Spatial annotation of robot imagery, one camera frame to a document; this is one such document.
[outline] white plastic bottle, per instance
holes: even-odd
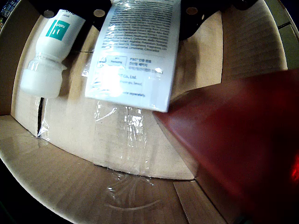
[[[61,63],[71,47],[85,20],[67,11],[59,10],[47,22],[36,43],[36,56],[28,64],[21,78],[21,89],[31,95],[56,98],[62,83]]]

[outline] red object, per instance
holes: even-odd
[[[154,114],[255,221],[295,214],[299,70],[195,89]]]

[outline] clear plastic film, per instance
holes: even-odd
[[[46,119],[45,119],[45,112],[46,112],[46,109],[47,109],[47,99],[44,99],[42,98],[41,99],[41,102],[40,102],[41,106],[41,111],[39,112],[40,113],[40,128],[38,130],[38,137],[46,140],[46,141],[50,141],[50,138],[49,138],[49,128],[50,126],[48,125]]]
[[[141,109],[99,101],[95,122],[94,164],[137,175],[149,170]]]
[[[140,187],[154,188],[151,178],[131,176],[129,174],[113,171],[111,184],[104,193],[104,206],[116,211],[138,211],[153,209],[161,206],[161,199],[150,201],[140,200]]]
[[[85,96],[167,111],[179,25],[179,0],[114,1],[97,40]]]
[[[82,76],[83,77],[88,77],[91,62],[92,62],[92,54],[89,54],[88,59],[87,59],[85,65],[82,69]]]

